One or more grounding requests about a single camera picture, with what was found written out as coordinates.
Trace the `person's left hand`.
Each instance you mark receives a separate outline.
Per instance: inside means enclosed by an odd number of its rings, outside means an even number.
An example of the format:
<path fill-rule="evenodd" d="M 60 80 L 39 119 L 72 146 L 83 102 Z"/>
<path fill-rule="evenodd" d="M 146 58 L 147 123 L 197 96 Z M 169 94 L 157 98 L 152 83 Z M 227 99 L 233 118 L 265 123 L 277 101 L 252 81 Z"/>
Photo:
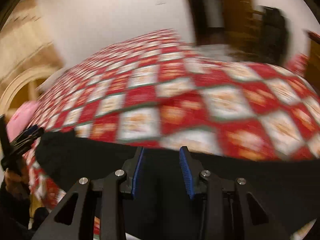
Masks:
<path fill-rule="evenodd" d="M 22 185 L 29 186 L 29 172 L 24 158 L 21 159 L 20 166 L 21 175 L 8 168 L 4 172 L 5 189 L 18 200 L 25 199 L 27 196 Z"/>

